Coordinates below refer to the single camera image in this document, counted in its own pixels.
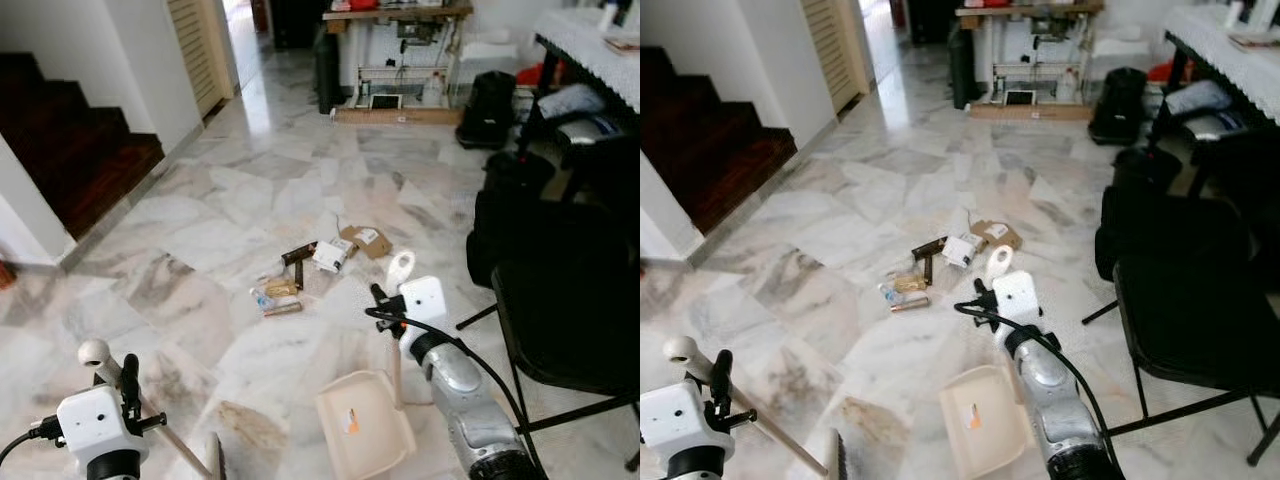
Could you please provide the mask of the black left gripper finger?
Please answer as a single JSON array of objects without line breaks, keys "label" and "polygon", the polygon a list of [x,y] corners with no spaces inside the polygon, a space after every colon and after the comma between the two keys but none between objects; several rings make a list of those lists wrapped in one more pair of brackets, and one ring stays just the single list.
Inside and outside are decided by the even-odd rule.
[{"label": "black left gripper finger", "polygon": [[710,367],[708,376],[710,401],[708,403],[709,421],[726,421],[731,416],[732,381],[731,370],[733,355],[730,349],[722,349]]},{"label": "black left gripper finger", "polygon": [[138,383],[138,357],[128,353],[122,364],[119,375],[119,392],[122,393],[123,410],[127,421],[140,421],[142,419],[142,403],[140,398]]}]

